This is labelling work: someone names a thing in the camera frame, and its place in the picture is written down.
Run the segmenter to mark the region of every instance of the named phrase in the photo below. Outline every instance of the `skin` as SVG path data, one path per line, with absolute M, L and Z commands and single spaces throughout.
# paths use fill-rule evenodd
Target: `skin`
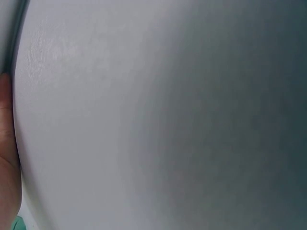
M 12 85 L 8 74 L 0 76 L 0 230 L 9 230 L 21 205 L 21 175 L 16 147 Z

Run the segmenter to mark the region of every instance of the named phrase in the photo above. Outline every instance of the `finger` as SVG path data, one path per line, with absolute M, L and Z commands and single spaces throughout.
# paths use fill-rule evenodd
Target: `finger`
M 0 76 L 0 157 L 19 167 L 12 113 L 12 85 L 8 74 Z

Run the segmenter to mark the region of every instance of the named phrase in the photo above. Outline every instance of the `white plastic surface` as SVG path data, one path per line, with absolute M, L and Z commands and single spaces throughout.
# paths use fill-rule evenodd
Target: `white plastic surface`
M 31 0 L 14 116 L 39 227 L 304 229 L 306 12 Z

